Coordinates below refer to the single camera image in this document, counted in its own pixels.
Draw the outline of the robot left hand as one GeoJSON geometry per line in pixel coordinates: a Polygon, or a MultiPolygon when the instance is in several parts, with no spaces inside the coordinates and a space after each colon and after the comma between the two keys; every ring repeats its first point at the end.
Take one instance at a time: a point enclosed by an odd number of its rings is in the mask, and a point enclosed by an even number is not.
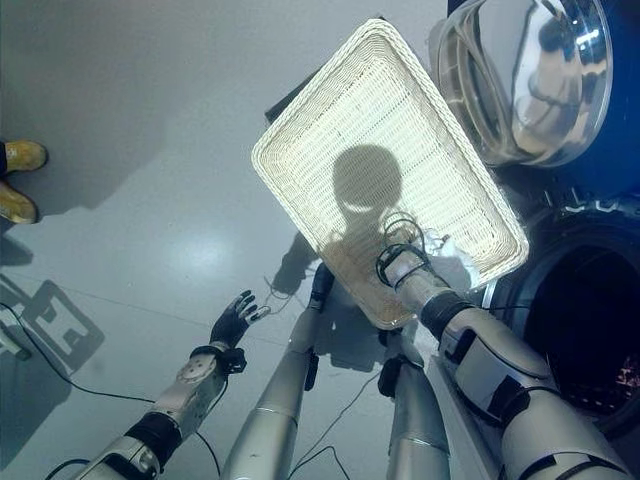
{"type": "Polygon", "coordinates": [[[233,349],[243,338],[249,327],[271,313],[271,308],[255,303],[251,290],[243,291],[223,311],[215,321],[209,343],[233,349]]]}

